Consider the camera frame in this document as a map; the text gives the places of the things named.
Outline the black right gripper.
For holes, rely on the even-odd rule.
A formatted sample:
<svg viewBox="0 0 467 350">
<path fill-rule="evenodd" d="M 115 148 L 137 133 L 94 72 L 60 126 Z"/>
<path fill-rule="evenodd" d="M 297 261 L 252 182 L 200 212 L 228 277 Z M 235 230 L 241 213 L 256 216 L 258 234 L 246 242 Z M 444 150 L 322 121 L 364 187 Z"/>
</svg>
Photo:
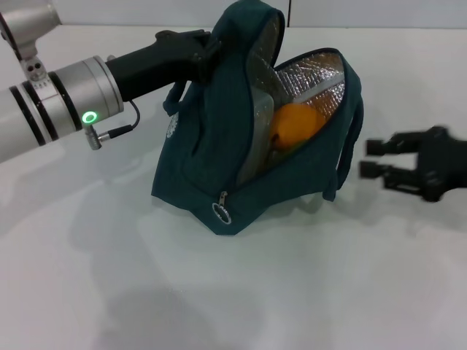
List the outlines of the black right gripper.
<svg viewBox="0 0 467 350">
<path fill-rule="evenodd" d="M 382 178 L 385 189 L 420 194 L 427 202 L 440 201 L 450 190 L 466 189 L 466 140 L 454 138 L 444 126 L 366 141 L 367 156 L 417 152 L 416 172 L 363 160 L 359 162 L 359 177 Z"/>
</svg>

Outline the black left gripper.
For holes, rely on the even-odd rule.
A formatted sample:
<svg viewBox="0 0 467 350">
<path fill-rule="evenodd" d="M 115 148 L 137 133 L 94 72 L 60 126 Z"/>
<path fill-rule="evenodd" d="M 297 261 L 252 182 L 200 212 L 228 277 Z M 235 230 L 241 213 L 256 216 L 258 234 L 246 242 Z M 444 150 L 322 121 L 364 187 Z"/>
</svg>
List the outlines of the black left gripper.
<svg viewBox="0 0 467 350">
<path fill-rule="evenodd" d="M 123 101 L 129 102 L 175 82 L 210 81 L 223 44 L 205 30 L 160 31 L 155 42 L 106 62 Z"/>
</svg>

